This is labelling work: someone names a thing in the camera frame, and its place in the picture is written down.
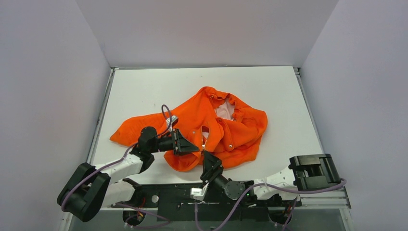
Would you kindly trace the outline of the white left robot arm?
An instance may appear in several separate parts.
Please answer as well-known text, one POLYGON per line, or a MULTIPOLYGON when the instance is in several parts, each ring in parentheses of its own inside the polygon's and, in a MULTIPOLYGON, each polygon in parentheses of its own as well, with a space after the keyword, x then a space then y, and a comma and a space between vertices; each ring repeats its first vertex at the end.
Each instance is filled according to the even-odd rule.
POLYGON ((172 151, 187 155, 199 147, 183 137, 177 128, 159 135, 155 128, 141 130, 137 143, 131 145, 118 160, 93 166, 80 164, 57 197, 63 212, 69 212, 83 222, 93 219, 108 205, 128 202, 137 205, 142 191, 129 176, 146 171, 154 161, 154 153, 172 151))

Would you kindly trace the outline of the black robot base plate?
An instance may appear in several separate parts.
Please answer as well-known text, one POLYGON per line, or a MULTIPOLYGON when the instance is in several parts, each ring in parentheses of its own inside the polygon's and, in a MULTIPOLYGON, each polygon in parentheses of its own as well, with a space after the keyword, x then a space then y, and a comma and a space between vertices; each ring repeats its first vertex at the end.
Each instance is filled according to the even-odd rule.
POLYGON ((271 219, 283 224, 298 198, 286 200, 279 194, 268 200, 240 198, 231 200, 218 189, 209 189, 203 201, 190 198, 191 188, 200 188, 199 184, 138 185, 136 194, 127 208, 135 207, 135 212, 124 212, 123 221, 130 225, 140 225, 147 212, 156 212, 158 221, 193 221, 197 216, 201 221, 247 220, 267 221, 271 219))

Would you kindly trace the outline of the orange zip-up jacket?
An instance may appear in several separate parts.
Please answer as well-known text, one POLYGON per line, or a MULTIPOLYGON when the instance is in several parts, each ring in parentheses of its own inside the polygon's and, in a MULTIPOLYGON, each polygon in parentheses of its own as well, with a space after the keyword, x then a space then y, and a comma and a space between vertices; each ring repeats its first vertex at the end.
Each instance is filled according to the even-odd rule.
POLYGON ((125 120, 110 137, 123 146, 136 143, 144 127, 163 131, 166 116, 177 116, 175 125, 198 152, 177 156, 164 154, 171 168, 187 172, 202 164, 202 151, 213 153, 224 168, 236 167, 256 159, 260 142, 268 126, 267 114, 240 100, 231 93, 203 87, 171 112, 136 116, 125 120))

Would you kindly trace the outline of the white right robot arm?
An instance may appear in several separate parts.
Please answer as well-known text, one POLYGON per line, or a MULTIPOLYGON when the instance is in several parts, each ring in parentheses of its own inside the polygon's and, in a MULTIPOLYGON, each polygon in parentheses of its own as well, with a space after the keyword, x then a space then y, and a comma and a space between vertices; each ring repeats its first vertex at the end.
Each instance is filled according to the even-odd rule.
POLYGON ((289 165, 277 173, 250 181, 235 181, 223 176, 224 166, 220 158, 203 151, 203 185, 192 188, 190 196, 203 201, 209 189, 220 190, 227 198, 254 198, 283 205, 299 194, 315 194, 337 190, 345 185, 330 154, 294 156, 289 165))

